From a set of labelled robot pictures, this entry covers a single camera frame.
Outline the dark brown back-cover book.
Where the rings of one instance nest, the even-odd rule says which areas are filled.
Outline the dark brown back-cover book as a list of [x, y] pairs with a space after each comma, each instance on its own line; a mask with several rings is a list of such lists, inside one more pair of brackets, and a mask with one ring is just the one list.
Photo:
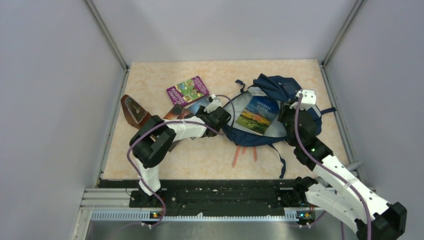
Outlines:
[[193, 117], [194, 115], [185, 107], [176, 104], [171, 110], [163, 117], [164, 120], [182, 120]]

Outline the blue yellow landscape book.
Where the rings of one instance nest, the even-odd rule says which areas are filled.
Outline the blue yellow landscape book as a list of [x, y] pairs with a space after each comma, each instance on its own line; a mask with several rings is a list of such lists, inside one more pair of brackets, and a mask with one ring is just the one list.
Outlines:
[[253, 96], [235, 120], [239, 126], [263, 135], [280, 112], [277, 101], [267, 96]]

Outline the navy blue backpack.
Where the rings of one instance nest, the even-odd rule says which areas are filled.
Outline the navy blue backpack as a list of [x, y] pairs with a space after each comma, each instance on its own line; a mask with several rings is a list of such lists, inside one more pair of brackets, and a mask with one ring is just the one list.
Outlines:
[[276, 143], [285, 141], [295, 148], [299, 161], [311, 169], [314, 164], [302, 153], [295, 127], [302, 144], [314, 156], [331, 152], [318, 143], [317, 136], [322, 132], [322, 116], [336, 109], [320, 110], [314, 90], [302, 88], [294, 78], [263, 73], [249, 87], [241, 80], [237, 83], [242, 86], [240, 93], [223, 107], [231, 116], [223, 131], [236, 145], [234, 163], [247, 148], [255, 153], [256, 147], [274, 149]]

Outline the dark blue book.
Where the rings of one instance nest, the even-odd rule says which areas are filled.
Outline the dark blue book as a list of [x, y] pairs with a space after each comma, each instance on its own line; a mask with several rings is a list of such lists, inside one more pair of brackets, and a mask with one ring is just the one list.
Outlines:
[[201, 106], [206, 107], [207, 105], [210, 104], [209, 101], [209, 95], [206, 95], [202, 98], [199, 98], [197, 101], [195, 101], [194, 103], [190, 104], [189, 106], [186, 107], [186, 109], [193, 115], [195, 115], [199, 108]]

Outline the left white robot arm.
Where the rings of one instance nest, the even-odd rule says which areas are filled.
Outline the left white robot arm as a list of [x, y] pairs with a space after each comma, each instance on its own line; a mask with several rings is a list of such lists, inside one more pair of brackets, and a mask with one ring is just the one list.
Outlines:
[[127, 151], [139, 178], [141, 200], [149, 207], [160, 202], [159, 164], [175, 142], [220, 135], [230, 119], [231, 114], [221, 106], [209, 112], [201, 107], [195, 115], [182, 119], [153, 115], [131, 138]]

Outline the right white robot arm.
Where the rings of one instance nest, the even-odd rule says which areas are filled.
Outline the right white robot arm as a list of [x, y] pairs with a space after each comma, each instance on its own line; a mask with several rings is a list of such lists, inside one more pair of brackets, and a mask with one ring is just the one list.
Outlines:
[[359, 240], [396, 240], [406, 231], [407, 209], [390, 203], [362, 183], [333, 151], [317, 137], [317, 124], [306, 110], [291, 102], [280, 104], [278, 121], [297, 160], [322, 181], [304, 177], [297, 181], [293, 200], [299, 206], [322, 208], [349, 227]]

